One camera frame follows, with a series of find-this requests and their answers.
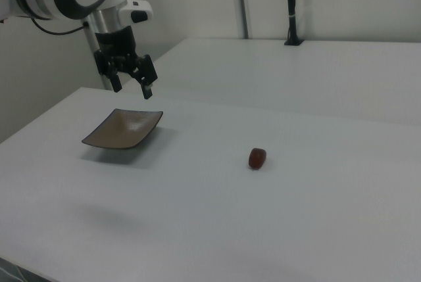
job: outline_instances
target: shallow plate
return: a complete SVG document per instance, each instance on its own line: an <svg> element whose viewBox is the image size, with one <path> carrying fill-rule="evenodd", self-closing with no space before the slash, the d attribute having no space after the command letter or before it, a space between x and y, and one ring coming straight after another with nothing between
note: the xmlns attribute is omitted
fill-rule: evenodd
<svg viewBox="0 0 421 282"><path fill-rule="evenodd" d="M103 149L131 149L155 129L163 114L115 109L82 143Z"/></svg>

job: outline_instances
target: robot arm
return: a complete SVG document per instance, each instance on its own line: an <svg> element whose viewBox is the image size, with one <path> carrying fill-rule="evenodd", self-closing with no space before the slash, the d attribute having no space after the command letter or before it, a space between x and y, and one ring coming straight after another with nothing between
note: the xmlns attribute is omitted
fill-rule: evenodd
<svg viewBox="0 0 421 282"><path fill-rule="evenodd" d="M99 49L94 53L98 71L110 79L115 92L121 90L118 72L135 78L146 99L157 79L151 57L138 57L131 25L153 15L147 1L138 0L0 0L0 21L8 16L40 20L82 20L95 33Z"/></svg>

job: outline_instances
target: red object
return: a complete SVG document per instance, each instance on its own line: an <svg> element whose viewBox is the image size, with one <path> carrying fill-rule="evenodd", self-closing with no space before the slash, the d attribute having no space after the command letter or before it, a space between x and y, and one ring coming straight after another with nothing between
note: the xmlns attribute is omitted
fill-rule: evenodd
<svg viewBox="0 0 421 282"><path fill-rule="evenodd" d="M259 170L262 168L265 160L266 151L264 149L253 149L249 157L249 166L253 170Z"/></svg>

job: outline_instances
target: white table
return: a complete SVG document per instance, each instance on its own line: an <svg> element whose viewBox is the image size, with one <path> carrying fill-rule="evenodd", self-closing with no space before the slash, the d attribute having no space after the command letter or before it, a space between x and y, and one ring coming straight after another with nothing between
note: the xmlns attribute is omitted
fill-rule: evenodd
<svg viewBox="0 0 421 282"><path fill-rule="evenodd" d="M149 101L81 89L0 145L1 258L60 282L419 280L419 126L204 102L165 79ZM83 145L114 108L164 116L136 149Z"/></svg>
<svg viewBox="0 0 421 282"><path fill-rule="evenodd" d="M421 124L419 43L187 39L155 67L159 97Z"/></svg>

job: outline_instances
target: white wall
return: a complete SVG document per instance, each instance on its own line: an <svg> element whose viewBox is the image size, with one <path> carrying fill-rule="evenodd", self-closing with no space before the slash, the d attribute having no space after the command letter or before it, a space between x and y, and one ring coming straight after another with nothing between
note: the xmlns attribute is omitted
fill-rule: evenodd
<svg viewBox="0 0 421 282"><path fill-rule="evenodd" d="M254 38L286 38L287 0L248 0ZM421 0L297 0L306 39L421 41Z"/></svg>
<svg viewBox="0 0 421 282"><path fill-rule="evenodd" d="M0 142L79 87L103 88L83 32L47 35L25 18L0 24L0 71Z"/></svg>
<svg viewBox="0 0 421 282"><path fill-rule="evenodd" d="M154 19L134 26L139 54L155 59L187 37L243 37L239 0L148 0Z"/></svg>

